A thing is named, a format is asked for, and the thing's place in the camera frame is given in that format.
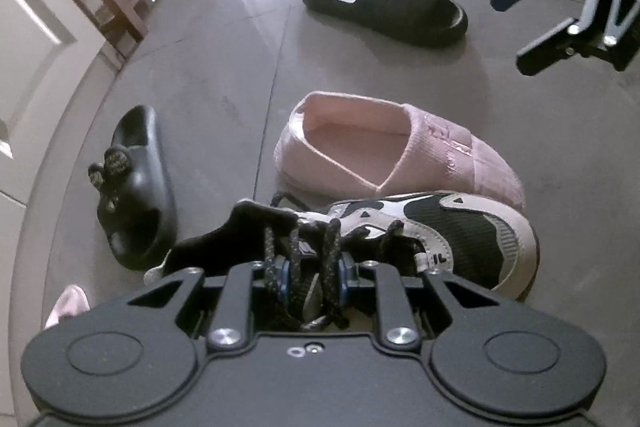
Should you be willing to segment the white panelled closet doors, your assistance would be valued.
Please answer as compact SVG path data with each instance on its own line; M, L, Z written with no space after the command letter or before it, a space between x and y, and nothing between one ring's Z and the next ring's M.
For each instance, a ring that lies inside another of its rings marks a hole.
M105 39L74 0L1 0L1 413L14 412L9 298L44 154Z

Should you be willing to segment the black white sneaker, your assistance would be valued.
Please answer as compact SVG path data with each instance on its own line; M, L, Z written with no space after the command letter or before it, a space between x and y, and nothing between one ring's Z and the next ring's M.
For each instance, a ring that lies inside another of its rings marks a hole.
M403 277L451 272L518 299L533 284L539 244L521 211L486 196L421 192L312 208L280 192L268 205L240 200L221 227L172 247L143 280L152 284L186 268L222 277L235 265L260 262L277 324L344 329L340 271L366 261L393 265Z

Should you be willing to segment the black slide sandal with charms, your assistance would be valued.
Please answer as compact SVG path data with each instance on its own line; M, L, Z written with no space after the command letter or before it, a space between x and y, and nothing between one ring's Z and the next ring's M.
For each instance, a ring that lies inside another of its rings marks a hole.
M160 265L177 238L177 210L155 109L120 118L103 161L88 167L96 217L115 260L131 271Z

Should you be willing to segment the pink plush slipper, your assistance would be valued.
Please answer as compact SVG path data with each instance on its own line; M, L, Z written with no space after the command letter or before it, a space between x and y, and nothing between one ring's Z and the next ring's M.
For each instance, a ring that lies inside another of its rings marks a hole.
M427 191L478 194L524 209L512 167L469 129L419 107L314 91L292 110L274 148L281 178L336 198Z
M89 300L85 291L78 285L72 284L65 287L62 294L58 296L58 300L50 312L45 329L60 324L72 317L78 317L91 309Z

